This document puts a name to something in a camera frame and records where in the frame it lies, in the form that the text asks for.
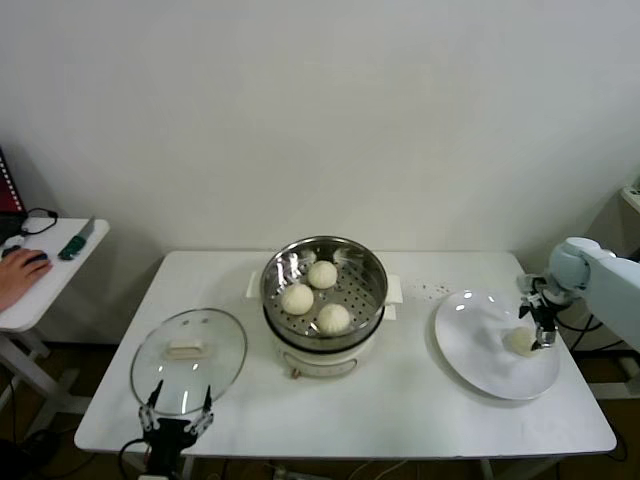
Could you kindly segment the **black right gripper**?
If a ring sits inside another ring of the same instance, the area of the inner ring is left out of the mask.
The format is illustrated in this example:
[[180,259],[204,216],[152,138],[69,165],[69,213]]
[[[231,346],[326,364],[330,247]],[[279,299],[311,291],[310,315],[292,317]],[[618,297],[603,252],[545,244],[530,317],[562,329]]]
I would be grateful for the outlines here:
[[541,293],[526,293],[523,295],[523,304],[519,307],[518,316],[525,317],[530,314],[535,324],[534,341],[531,350],[551,348],[556,340],[556,310]]

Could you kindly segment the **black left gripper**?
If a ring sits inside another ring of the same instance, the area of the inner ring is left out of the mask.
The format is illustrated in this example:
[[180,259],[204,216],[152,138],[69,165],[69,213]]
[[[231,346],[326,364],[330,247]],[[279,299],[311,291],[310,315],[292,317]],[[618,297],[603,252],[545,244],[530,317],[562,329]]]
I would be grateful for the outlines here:
[[200,415],[192,422],[156,418],[155,407],[164,381],[160,380],[148,400],[139,407],[138,417],[144,441],[150,447],[147,473],[177,473],[181,452],[193,445],[193,436],[201,436],[213,423],[211,386],[207,387]]

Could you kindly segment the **person's bare hand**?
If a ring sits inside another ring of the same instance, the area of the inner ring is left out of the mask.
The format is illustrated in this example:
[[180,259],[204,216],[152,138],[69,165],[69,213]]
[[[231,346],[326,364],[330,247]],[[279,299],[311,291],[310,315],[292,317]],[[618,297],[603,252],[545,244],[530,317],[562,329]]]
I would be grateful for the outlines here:
[[52,269],[43,251],[20,248],[1,260],[1,311],[15,305]]

